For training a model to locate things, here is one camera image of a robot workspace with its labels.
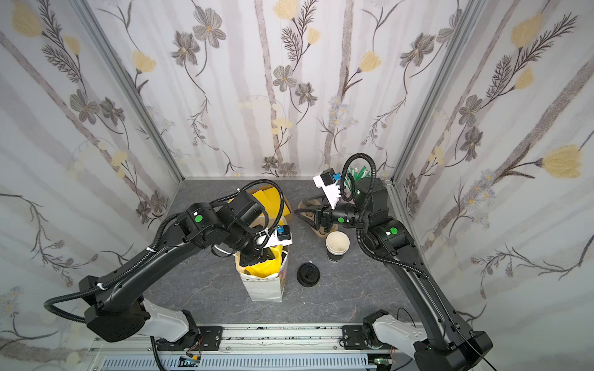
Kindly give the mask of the black paper cup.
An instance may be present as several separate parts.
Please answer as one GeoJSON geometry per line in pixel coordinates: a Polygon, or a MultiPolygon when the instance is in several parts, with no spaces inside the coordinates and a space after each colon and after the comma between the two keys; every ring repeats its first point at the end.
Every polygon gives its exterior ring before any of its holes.
{"type": "Polygon", "coordinates": [[[350,249],[351,241],[346,233],[335,231],[327,236],[325,244],[329,260],[338,262],[350,249]]]}

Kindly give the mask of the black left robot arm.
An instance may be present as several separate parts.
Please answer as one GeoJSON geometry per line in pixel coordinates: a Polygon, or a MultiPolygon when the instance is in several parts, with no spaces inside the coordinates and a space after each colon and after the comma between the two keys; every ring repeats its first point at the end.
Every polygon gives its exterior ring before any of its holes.
{"type": "Polygon", "coordinates": [[[155,305],[144,292],[201,250],[220,258],[238,255],[244,264],[262,262],[284,208],[282,189],[269,179],[210,203],[194,203],[167,216],[153,242],[126,264],[100,278],[87,276],[79,292],[50,298],[44,308],[85,324],[109,343],[147,335],[173,348],[190,348],[201,338],[191,313],[155,305]]]}

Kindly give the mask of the cartoon print paper bag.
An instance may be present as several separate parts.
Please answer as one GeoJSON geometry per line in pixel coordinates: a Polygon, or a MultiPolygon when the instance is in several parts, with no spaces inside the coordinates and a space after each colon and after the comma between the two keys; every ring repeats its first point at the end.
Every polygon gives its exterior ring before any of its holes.
{"type": "Polygon", "coordinates": [[[256,302],[281,302],[288,276],[288,262],[289,262],[289,248],[283,247],[283,262],[280,272],[268,276],[267,278],[256,278],[254,276],[246,275],[244,269],[240,265],[240,254],[235,255],[236,271],[241,278],[247,293],[252,301],[256,302]]]}

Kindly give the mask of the single yellow paper napkin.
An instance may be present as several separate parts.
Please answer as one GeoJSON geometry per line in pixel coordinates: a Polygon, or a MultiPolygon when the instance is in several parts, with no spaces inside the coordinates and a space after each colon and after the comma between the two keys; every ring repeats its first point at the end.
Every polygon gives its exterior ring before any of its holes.
{"type": "Polygon", "coordinates": [[[283,246],[267,247],[263,250],[258,264],[246,267],[244,273],[256,278],[267,278],[280,272],[282,262],[283,246]]]}

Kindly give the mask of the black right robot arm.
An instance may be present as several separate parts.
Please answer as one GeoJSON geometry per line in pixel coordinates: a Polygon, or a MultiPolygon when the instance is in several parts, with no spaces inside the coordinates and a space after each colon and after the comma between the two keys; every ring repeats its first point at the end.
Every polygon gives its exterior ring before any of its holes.
{"type": "Polygon", "coordinates": [[[471,370],[484,361],[493,343],[476,331],[450,304],[425,265],[413,236],[391,216],[388,190],[377,176],[371,156],[349,157],[341,172],[328,168],[314,176],[323,190],[319,204],[310,199],[294,210],[314,230],[329,233],[339,225],[356,232],[357,244],[396,278],[419,315],[421,326],[408,325],[379,310],[364,318],[359,335],[343,334],[343,347],[393,347],[420,370],[471,370]]]}

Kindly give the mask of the black plastic cup lids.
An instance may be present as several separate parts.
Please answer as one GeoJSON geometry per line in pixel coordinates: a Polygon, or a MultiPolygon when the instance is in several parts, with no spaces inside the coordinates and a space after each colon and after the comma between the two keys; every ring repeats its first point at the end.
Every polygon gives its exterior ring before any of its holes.
{"type": "Polygon", "coordinates": [[[320,281],[320,269],[313,263],[304,263],[297,270],[298,283],[305,288],[312,288],[320,281]]]}

